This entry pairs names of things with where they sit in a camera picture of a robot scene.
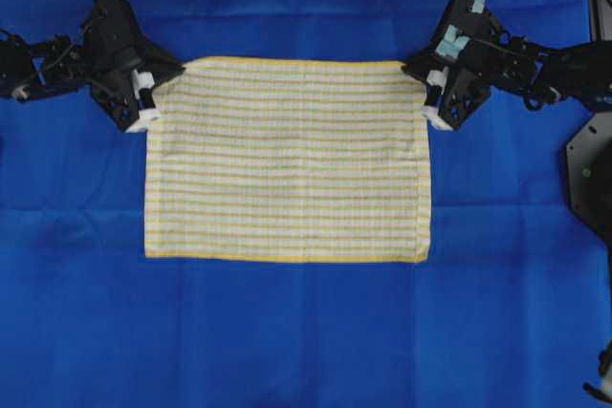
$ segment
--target blue cloth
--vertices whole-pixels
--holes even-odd
[[[181,59],[402,58],[448,0],[130,0]],[[0,0],[29,41],[92,0]],[[487,0],[515,34],[588,40],[586,0]],[[83,90],[0,103],[0,398],[7,407],[596,406],[605,249],[565,205],[574,100],[492,98],[432,132],[420,266],[146,260],[144,135]]]

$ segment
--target yellow striped towel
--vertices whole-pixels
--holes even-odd
[[[401,63],[208,57],[158,88],[147,257],[418,262],[425,88]]]

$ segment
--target cable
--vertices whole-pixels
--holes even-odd
[[[525,107],[527,108],[527,110],[531,112],[536,112],[540,110],[542,107],[544,107],[544,102],[542,100],[536,99],[535,104],[532,104],[532,101],[529,97],[527,90],[525,90],[525,92],[523,93],[523,103],[525,104]]]
[[[470,37],[469,35],[466,35],[467,37],[470,38],[470,40],[473,40],[474,42],[478,42],[478,43],[482,43],[483,45],[487,45],[491,48],[495,48],[496,50],[502,52],[502,53],[507,53],[507,54],[512,54],[516,57],[520,57],[522,59],[528,59],[530,61],[537,61],[537,62],[541,62],[543,59],[541,57],[533,57],[533,56],[528,56],[526,54],[523,53],[519,53],[519,52],[515,52],[513,50],[508,50],[500,45],[496,45],[494,43],[488,42],[487,40],[483,40],[481,38],[475,38],[475,37]]]
[[[80,41],[80,40],[81,40],[81,39],[82,39],[82,38],[85,36],[85,34],[87,33],[87,31],[89,31],[89,30],[91,29],[91,27],[92,27],[92,26],[93,26],[93,25],[94,25],[94,24],[95,24],[97,21],[99,21],[100,19],[102,19],[103,17],[104,17],[104,16],[98,16],[98,17],[96,17],[96,18],[91,19],[91,20],[89,21],[89,23],[87,23],[87,24],[86,24],[85,26],[83,26],[83,28],[81,29],[81,32],[80,32],[80,34],[78,35],[78,39],[77,39],[75,42],[72,42],[72,43],[71,43],[71,44],[70,44],[70,45],[69,45],[69,46],[66,48],[66,50],[64,50],[64,51],[63,51],[63,52],[62,52],[62,53],[59,55],[59,57],[58,57],[58,58],[57,58],[55,61],[53,61],[53,62],[51,62],[51,63],[49,63],[49,64],[47,64],[47,65],[45,65],[45,66],[41,67],[40,69],[36,70],[36,71],[35,71],[34,73],[32,73],[31,75],[28,75],[26,78],[24,78],[24,79],[22,79],[21,81],[19,81],[19,83],[17,83],[17,84],[16,84],[16,85],[13,87],[13,89],[12,89],[12,91],[11,91],[11,94],[12,94],[12,95],[19,95],[19,94],[25,95],[26,93],[25,93],[25,91],[24,91],[24,88],[22,88],[22,87],[23,87],[23,86],[24,86],[26,83],[28,83],[28,82],[29,82],[31,79],[33,79],[34,77],[36,77],[37,75],[42,75],[42,73],[43,73],[43,72],[47,72],[47,71],[49,71],[50,69],[52,69],[53,67],[55,67],[57,64],[59,64],[59,63],[61,62],[61,60],[62,60],[64,57],[66,57],[66,56],[68,55],[68,53],[69,53],[69,52],[71,52],[71,51],[72,51],[72,50],[75,48],[75,46],[77,45],[77,42],[78,42],[78,41]],[[6,31],[4,31],[4,30],[0,30],[0,32],[1,32],[1,33],[6,33],[6,34],[7,34],[9,37],[12,37],[12,35],[11,35],[10,33],[6,32]]]

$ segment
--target wire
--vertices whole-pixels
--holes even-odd
[[[50,69],[52,69],[53,67],[55,67],[57,64],[59,64],[61,62],[61,60],[66,57],[68,55],[69,52],[71,52],[75,46],[77,45],[77,42],[80,41],[85,34],[87,33],[87,31],[89,31],[91,29],[91,27],[96,24],[97,21],[99,21],[100,19],[102,19],[104,16],[98,16],[96,18],[93,18],[89,21],[89,23],[87,23],[82,29],[80,34],[78,35],[78,39],[75,42],[72,42],[67,48],[66,50],[64,50],[59,57],[54,60],[53,62],[41,67],[40,69],[36,70],[34,73],[32,73],[31,75],[28,75],[26,78],[22,79],[21,81],[19,81],[19,83],[17,83],[16,85],[14,85],[14,87],[12,88],[11,93],[15,94],[15,92],[17,92],[18,94],[18,90],[20,89],[20,87],[22,87],[23,85],[25,85],[26,83],[28,83],[31,79],[33,79],[34,77],[36,77],[37,75],[42,75],[43,72],[47,72]],[[4,31],[4,30],[0,30],[1,33],[6,33],[9,37],[12,37],[12,34]]]
[[[515,52],[513,50],[508,50],[507,48],[504,48],[500,45],[496,45],[494,43],[488,42],[487,40],[483,40],[481,38],[475,38],[475,37],[470,37],[470,40],[473,40],[474,42],[478,42],[478,43],[482,43],[483,45],[487,45],[488,47],[491,48],[495,48],[496,50],[502,52],[502,53],[507,53],[507,54],[512,54],[516,57],[521,57],[523,59],[529,59],[530,61],[542,61],[541,57],[533,57],[533,56],[528,56],[526,54],[523,53],[519,53],[519,52]]]

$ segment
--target towel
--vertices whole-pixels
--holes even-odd
[[[154,100],[151,258],[419,262],[430,242],[424,86],[402,63],[207,57]]]

